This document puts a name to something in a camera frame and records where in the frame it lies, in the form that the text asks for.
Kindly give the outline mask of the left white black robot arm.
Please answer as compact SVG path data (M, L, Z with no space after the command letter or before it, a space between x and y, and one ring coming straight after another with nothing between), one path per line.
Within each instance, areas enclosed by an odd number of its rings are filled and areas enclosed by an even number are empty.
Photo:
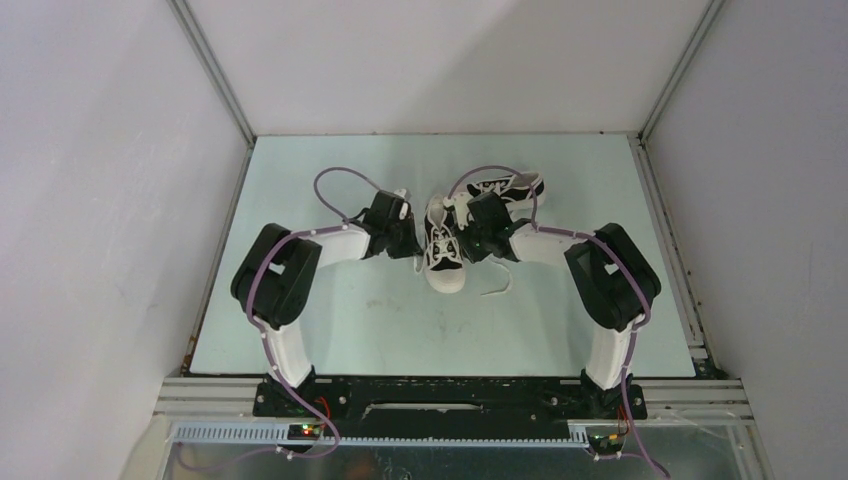
M316 403L314 374L298 318L318 270L381 254L391 259L420 257L410 202L401 190L378 191L370 206L339 225L290 231L265 225L231 282L231 295L258 329L270 373L282 384L277 402L292 416L304 416Z

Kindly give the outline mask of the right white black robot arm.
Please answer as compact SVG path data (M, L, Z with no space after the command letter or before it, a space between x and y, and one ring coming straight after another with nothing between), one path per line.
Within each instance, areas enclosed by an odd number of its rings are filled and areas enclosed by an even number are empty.
M447 202L455 214L454 234L465 258L494 257L567 269L584 309L594 321L583 374L592 383L581 392L585 411L606 418L622 403L619 386L629 374L637 332L651 319L661 293L658 275L626 230L608 223L592 233L514 220L504 201L486 192L461 193Z

